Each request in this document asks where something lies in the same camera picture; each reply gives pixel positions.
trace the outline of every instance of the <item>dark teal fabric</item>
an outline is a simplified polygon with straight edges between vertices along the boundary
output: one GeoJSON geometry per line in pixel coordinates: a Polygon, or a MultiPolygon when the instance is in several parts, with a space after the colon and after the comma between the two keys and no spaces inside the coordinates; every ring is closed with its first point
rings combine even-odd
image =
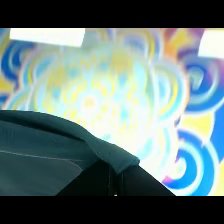
{"type": "Polygon", "coordinates": [[[139,164],[137,157],[94,137],[73,122],[38,112],[0,111],[0,181],[5,181],[0,184],[0,195],[10,194],[7,188],[12,188],[12,194],[15,195],[23,195],[27,191],[28,195],[56,194],[72,178],[98,160],[110,164],[117,174],[129,166],[139,164]],[[51,178],[47,172],[57,178],[51,178]],[[32,185],[32,189],[35,183],[40,186],[35,193],[27,187],[24,190],[24,181],[32,185]],[[39,190],[42,185],[45,193],[39,190]]]}

